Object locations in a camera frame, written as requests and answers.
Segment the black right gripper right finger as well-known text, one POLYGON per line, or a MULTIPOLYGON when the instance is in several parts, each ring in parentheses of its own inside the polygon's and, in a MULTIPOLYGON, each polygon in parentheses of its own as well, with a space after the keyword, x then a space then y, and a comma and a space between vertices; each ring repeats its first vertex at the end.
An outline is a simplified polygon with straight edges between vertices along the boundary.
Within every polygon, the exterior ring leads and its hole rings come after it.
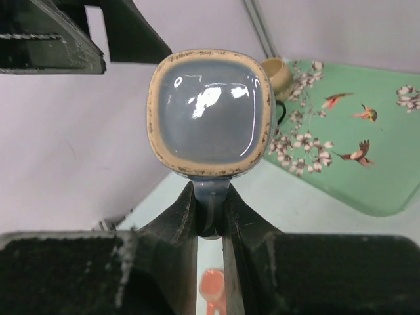
POLYGON ((229 314, 418 314, 419 246, 402 236, 292 234, 224 204, 229 314))

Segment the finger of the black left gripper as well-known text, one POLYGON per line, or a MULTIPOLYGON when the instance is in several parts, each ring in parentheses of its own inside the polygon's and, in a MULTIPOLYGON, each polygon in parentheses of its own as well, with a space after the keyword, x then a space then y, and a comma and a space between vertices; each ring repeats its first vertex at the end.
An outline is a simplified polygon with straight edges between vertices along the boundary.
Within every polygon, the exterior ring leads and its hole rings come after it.
POLYGON ((2 1, 1 73, 103 74, 86 7, 98 1, 2 1))
POLYGON ((105 0, 101 9, 111 62, 160 63, 172 54, 132 0, 105 0))

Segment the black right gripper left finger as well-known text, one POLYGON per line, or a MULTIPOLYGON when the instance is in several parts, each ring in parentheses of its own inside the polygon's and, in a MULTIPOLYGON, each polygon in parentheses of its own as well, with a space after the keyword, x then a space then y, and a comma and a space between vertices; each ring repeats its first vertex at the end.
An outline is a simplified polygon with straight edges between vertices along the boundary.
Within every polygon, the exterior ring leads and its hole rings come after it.
POLYGON ((1 236, 2 314, 194 314, 196 201, 187 184, 139 230, 1 236))

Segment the salmon pink mug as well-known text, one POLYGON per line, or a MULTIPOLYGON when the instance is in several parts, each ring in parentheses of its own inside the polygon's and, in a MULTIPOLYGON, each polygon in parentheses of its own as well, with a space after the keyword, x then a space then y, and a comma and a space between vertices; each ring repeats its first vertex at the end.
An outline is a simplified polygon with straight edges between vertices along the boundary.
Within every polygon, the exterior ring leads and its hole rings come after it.
POLYGON ((226 315, 226 286, 221 269, 206 270, 199 284, 199 292, 207 303, 208 315, 226 315))

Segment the grey blue small mug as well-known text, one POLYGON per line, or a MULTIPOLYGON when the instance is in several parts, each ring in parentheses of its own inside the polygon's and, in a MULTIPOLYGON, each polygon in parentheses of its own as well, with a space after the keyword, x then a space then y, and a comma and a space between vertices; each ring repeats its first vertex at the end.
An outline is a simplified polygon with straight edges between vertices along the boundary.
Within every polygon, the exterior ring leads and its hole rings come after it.
POLYGON ((155 69, 146 106, 148 140, 164 166, 192 182, 201 237, 222 236, 230 182, 262 159, 275 111, 267 73, 245 54, 192 49, 168 56, 155 69))

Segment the beige round mug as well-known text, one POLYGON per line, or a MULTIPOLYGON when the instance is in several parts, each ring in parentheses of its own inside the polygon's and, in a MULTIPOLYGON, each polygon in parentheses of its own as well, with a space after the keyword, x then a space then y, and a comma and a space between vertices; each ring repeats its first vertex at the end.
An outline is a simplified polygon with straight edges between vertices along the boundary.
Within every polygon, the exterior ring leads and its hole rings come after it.
POLYGON ((286 101, 295 87, 295 80, 289 66, 281 58, 269 58, 262 62, 262 67, 269 76, 275 99, 286 101))

